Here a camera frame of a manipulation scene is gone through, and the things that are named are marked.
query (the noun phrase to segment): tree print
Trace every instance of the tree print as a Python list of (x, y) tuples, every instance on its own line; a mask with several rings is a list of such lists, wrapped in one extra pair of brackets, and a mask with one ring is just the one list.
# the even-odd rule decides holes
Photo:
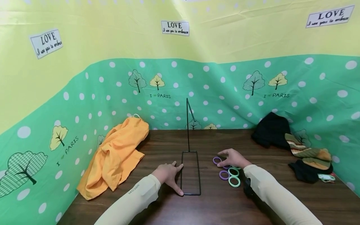
[(55, 150), (60, 144), (64, 147), (65, 144), (63, 142), (68, 129), (62, 126), (54, 126), (53, 128), (53, 135), (50, 140), (50, 150)]
[(129, 84), (133, 87), (137, 87), (139, 93), (140, 93), (140, 88), (144, 88), (147, 86), (146, 81), (143, 79), (141, 74), (136, 69), (132, 71), (132, 74), (129, 77)]
[(311, 147), (311, 142), (306, 134), (306, 130), (302, 129), (294, 132), (294, 136), (306, 147)]
[(185, 129), (189, 127), (189, 130), (201, 130), (202, 126), (197, 120), (191, 120), (188, 124), (186, 124)]
[(30, 151), (10, 156), (8, 170), (0, 179), (0, 198), (20, 188), (28, 180), (35, 185), (37, 181), (33, 176), (41, 170), (47, 158), (43, 152), (34, 154)]
[(165, 86), (165, 82), (159, 77), (159, 75), (155, 75), (154, 78), (150, 81), (150, 86), (157, 87), (159, 90), (159, 87)]
[(216, 130), (215, 124), (211, 123), (209, 126), (204, 127), (204, 130)]
[(254, 95), (254, 90), (260, 89), (264, 86), (265, 80), (262, 78), (262, 74), (257, 70), (245, 81), (243, 89), (251, 91), (251, 95)]
[(288, 83), (288, 80), (285, 78), (285, 75), (279, 73), (271, 81), (269, 81), (269, 86), (275, 86), (275, 90), (278, 89), (278, 86), (282, 86)]

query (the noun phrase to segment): black cloth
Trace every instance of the black cloth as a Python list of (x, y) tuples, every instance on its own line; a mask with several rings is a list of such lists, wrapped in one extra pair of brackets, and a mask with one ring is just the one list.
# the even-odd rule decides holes
[(265, 148), (273, 145), (290, 151), (285, 133), (291, 134), (288, 120), (271, 112), (258, 123), (251, 138)]
[(333, 165), (330, 165), (327, 170), (320, 170), (307, 165), (301, 159), (288, 165), (294, 171), (297, 180), (309, 184), (314, 184), (319, 180), (318, 174), (331, 174), (333, 172)]

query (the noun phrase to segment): hand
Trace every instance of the hand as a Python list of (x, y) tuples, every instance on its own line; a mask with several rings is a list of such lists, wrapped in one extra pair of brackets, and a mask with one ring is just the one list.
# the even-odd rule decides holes
[(226, 156), (226, 159), (222, 162), (219, 162), (217, 164), (217, 167), (222, 166), (235, 166), (240, 167), (241, 169), (244, 169), (248, 165), (251, 165), (252, 163), (247, 161), (238, 151), (230, 148), (225, 149), (218, 153), (219, 156)]
[(183, 168), (184, 164), (181, 164), (178, 167), (175, 166), (176, 161), (174, 161), (172, 164), (162, 164), (158, 166), (158, 168), (154, 170), (154, 172), (152, 172), (152, 175), (154, 175), (161, 184), (167, 184), (169, 187), (174, 189), (174, 191), (176, 191), (178, 195), (183, 196), (183, 191), (175, 183), (175, 175)]

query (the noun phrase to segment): clothing pile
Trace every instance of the clothing pile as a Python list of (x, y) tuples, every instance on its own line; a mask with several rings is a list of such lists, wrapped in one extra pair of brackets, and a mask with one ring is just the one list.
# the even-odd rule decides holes
[(315, 183), (318, 174), (331, 174), (331, 155), (326, 148), (308, 148), (305, 140), (298, 140), (291, 134), (289, 122), (286, 118), (270, 112), (257, 125), (251, 138), (259, 145), (269, 148), (271, 145), (291, 151), (299, 158), (295, 163), (289, 163), (296, 179)]

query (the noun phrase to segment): black wire stand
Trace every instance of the black wire stand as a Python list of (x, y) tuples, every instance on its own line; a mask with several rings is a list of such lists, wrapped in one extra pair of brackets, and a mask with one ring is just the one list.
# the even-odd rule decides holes
[[(194, 118), (194, 114), (193, 111), (191, 110), (191, 106), (189, 103), (188, 98), (186, 98), (186, 121), (187, 121), (187, 131), (188, 131), (188, 150), (187, 151), (183, 151), (183, 153), (181, 154), (181, 163), (183, 163), (183, 159), (184, 159), (184, 153), (195, 153), (196, 154), (196, 161), (198, 164), (198, 176), (199, 176), (199, 193), (184, 193), (184, 195), (201, 195), (201, 182), (200, 182), (200, 168), (199, 168), (199, 157), (198, 157), (198, 152), (197, 151), (190, 151), (190, 139), (189, 139), (189, 109), (190, 109), (190, 113), (191, 116), (193, 118), (193, 121), (196, 121)], [(181, 175), (180, 175), (180, 188), (183, 188), (183, 172), (181, 171)]]

